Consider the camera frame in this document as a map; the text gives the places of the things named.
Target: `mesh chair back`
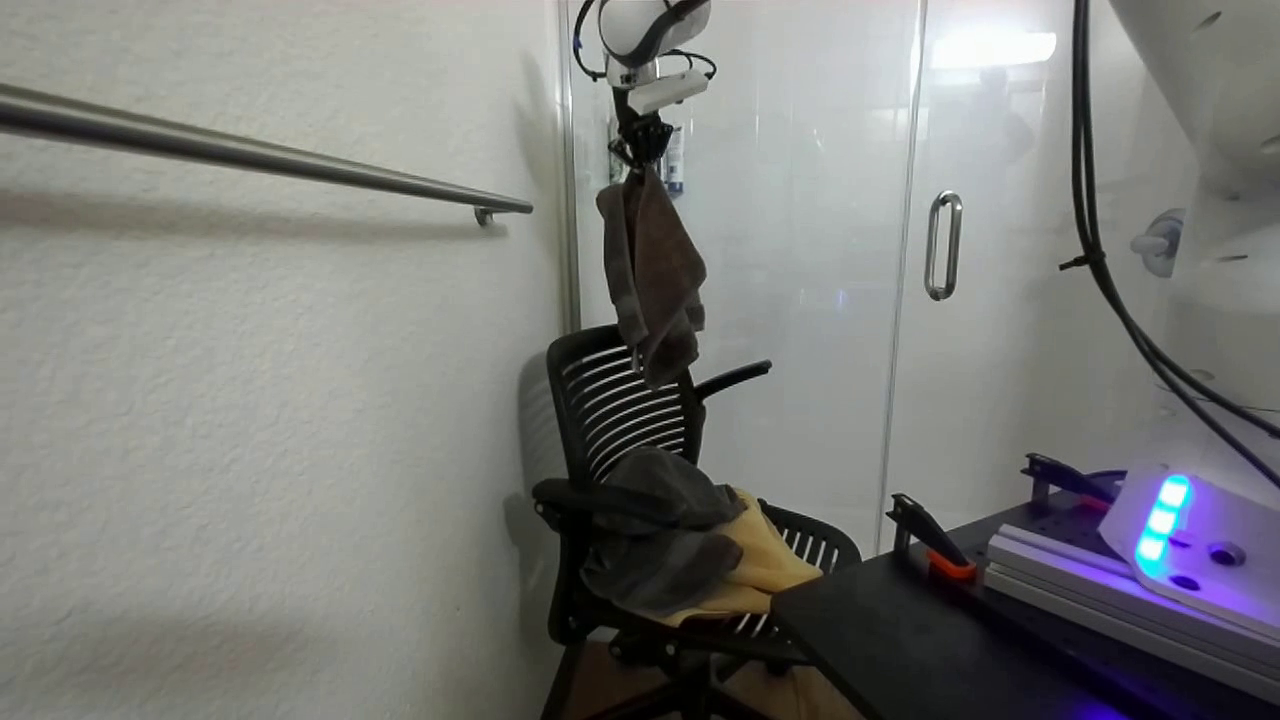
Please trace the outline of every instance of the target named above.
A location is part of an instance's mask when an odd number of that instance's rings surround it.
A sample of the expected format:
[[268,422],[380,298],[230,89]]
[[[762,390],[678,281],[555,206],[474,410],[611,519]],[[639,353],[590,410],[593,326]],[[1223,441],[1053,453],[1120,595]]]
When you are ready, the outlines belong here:
[[618,327],[555,339],[547,377],[578,490],[597,490],[632,448],[666,448],[695,464],[705,405],[687,374],[648,390]]

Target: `brown towel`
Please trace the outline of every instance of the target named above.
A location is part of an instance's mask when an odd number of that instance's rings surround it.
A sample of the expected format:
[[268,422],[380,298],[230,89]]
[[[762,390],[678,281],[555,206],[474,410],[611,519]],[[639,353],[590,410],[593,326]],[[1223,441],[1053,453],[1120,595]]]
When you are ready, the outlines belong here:
[[597,197],[604,215],[604,275],[623,339],[648,384],[666,384],[695,361],[710,281],[681,214],[654,167]]

